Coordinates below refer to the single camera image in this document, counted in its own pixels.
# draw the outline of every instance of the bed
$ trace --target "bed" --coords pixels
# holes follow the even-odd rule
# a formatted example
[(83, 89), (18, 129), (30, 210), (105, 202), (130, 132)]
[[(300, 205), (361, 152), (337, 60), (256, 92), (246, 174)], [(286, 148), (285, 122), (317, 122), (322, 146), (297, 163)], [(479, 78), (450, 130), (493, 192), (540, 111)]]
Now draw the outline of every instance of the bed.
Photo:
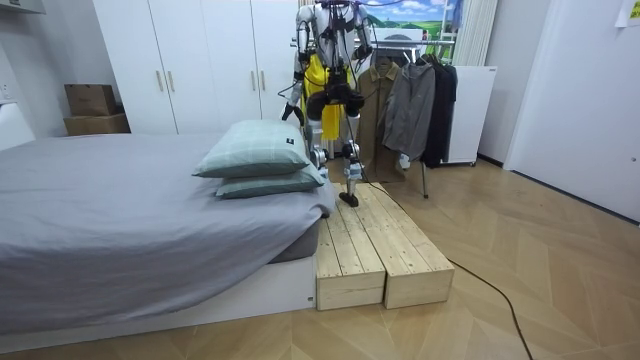
[(0, 352), (312, 307), (330, 184), (219, 200), (190, 172), (220, 136), (0, 151)]

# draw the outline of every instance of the wooden plank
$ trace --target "wooden plank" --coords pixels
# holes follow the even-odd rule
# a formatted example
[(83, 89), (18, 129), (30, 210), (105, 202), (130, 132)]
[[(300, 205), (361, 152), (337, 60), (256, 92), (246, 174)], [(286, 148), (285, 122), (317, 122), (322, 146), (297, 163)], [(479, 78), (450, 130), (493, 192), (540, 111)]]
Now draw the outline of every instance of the wooden plank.
[(360, 201), (360, 206), (355, 208), (362, 225), (364, 226), (371, 243), (378, 253), (378, 257), (384, 264), (387, 274), (390, 276), (410, 274), (398, 250), (390, 243), (388, 235), (384, 234), (375, 224), (375, 217), (367, 203)]
[[(340, 213), (335, 213), (331, 216), (340, 217)], [(356, 249), (353, 247), (349, 233), (346, 231), (331, 230), (331, 227), (329, 227), (329, 232), (331, 233), (333, 246), (336, 249), (342, 276), (362, 274), (364, 271), (362, 270), (360, 259), (358, 258)]]
[(420, 274), (431, 271), (431, 267), (422, 258), (420, 253), (418, 253), (418, 250), (416, 250), (409, 239), (407, 239), (402, 230), (400, 230), (400, 227), (391, 215), (373, 195), (372, 191), (378, 190), (371, 189), (370, 186), (366, 184), (365, 186), (360, 186), (357, 191), (360, 202), (366, 203), (371, 209), (376, 220), (376, 226), (387, 235), (387, 239), (396, 248), (400, 258), (409, 269), (409, 272), (412, 274)]
[[(334, 184), (334, 186), (338, 192), (346, 191), (346, 188), (343, 189), (340, 184)], [(347, 231), (351, 237), (351, 242), (358, 253), (358, 258), (360, 258), (360, 264), (364, 271), (384, 271), (384, 266), (380, 261), (380, 257), (378, 257), (378, 253), (373, 247), (373, 244), (371, 244), (371, 239), (369, 239), (369, 236), (364, 231), (364, 227), (362, 226), (355, 210), (342, 201), (338, 201), (337, 205), (338, 211), (340, 212), (342, 220), (347, 227)]]
[(431, 271), (422, 274), (387, 277), (384, 306), (395, 309), (404, 306), (430, 304), (449, 298), (454, 270)]
[(338, 309), (379, 304), (384, 295), (385, 272), (318, 279), (316, 308)]
[[(336, 199), (337, 206), (339, 206), (340, 202), (339, 199)], [(334, 212), (327, 219), (327, 224), (329, 225), (329, 233), (333, 240), (333, 246), (336, 249), (342, 275), (362, 274), (364, 270), (362, 269), (356, 248), (353, 246), (349, 233), (347, 232), (347, 226), (342, 219), (342, 214), (339, 211)]]
[(344, 225), (344, 221), (342, 221), (342, 216), (338, 212), (331, 214), (327, 219), (327, 224), (329, 225), (329, 230), (332, 232), (346, 232), (347, 227)]
[(329, 226), (325, 219), (320, 220), (318, 234), (318, 250), (316, 251), (317, 278), (332, 278), (342, 276), (336, 250), (331, 240)]
[(387, 195), (375, 189), (373, 189), (372, 192), (387, 212), (396, 220), (402, 232), (433, 270), (453, 269), (453, 265), (451, 265), (449, 260), (447, 260), (440, 250), (429, 240), (429, 237), (422, 232), (418, 225), (413, 222), (411, 217), (389, 197), (390, 195), (388, 195), (386, 190), (385, 193), (387, 193)]

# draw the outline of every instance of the yellow cloth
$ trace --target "yellow cloth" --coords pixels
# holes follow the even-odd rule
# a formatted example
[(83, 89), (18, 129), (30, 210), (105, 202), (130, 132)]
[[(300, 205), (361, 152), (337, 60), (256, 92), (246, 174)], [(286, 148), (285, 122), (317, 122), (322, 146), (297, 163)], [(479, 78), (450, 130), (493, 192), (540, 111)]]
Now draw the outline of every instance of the yellow cloth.
[[(323, 91), (323, 86), (327, 82), (329, 78), (328, 70), (325, 70), (322, 67), (322, 63), (320, 59), (318, 59), (318, 55), (312, 55), (311, 60), (309, 61), (309, 68), (305, 73), (304, 79), (304, 89), (305, 95), (307, 98), (311, 96), (311, 94), (317, 93), (318, 91)], [(307, 104), (302, 101), (301, 103), (302, 111), (305, 111), (305, 106)], [(344, 114), (344, 108), (342, 105), (328, 105), (325, 106), (322, 111), (322, 140), (336, 140), (340, 136), (340, 119), (342, 118), (342, 114)]]

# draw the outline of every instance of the pillow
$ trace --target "pillow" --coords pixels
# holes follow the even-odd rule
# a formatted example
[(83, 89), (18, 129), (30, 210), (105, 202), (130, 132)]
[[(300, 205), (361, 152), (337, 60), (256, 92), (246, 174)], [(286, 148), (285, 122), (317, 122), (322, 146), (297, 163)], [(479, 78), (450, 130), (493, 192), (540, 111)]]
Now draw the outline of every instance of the pillow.
[(311, 190), (322, 185), (324, 178), (309, 165), (291, 174), (224, 179), (216, 195), (223, 199), (240, 199)]
[(311, 164), (300, 130), (280, 120), (234, 124), (196, 167), (213, 178), (289, 174)]

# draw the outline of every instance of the hanging clothes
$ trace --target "hanging clothes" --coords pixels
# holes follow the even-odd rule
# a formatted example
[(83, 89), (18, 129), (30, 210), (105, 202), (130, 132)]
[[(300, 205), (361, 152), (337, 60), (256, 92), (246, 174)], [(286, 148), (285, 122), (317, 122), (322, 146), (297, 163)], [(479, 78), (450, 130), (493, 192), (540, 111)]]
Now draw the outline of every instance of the hanging clothes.
[[(318, 55), (313, 54), (309, 61), (309, 67), (305, 72), (304, 90), (305, 98), (308, 99), (311, 94), (324, 91), (324, 84), (329, 78), (327, 69), (322, 66)], [(306, 114), (307, 104), (301, 102), (302, 112)], [(322, 111), (322, 140), (336, 140), (340, 136), (340, 119), (344, 114), (342, 105), (327, 105)]]
[(433, 61), (428, 55), (423, 55), (421, 59), (425, 62), (431, 62), (436, 81), (429, 135), (424, 153), (420, 158), (427, 167), (433, 169), (440, 166), (442, 161), (448, 157), (453, 109), (456, 101), (457, 74), (453, 66)]
[(434, 96), (431, 64), (405, 65), (387, 99), (382, 144), (407, 155), (409, 161), (420, 158), (427, 143)]
[(357, 143), (360, 161), (367, 179), (372, 182), (404, 181), (398, 165), (400, 154), (382, 146), (386, 103), (400, 67), (387, 57), (379, 57), (358, 77), (360, 93), (366, 98), (360, 110)]

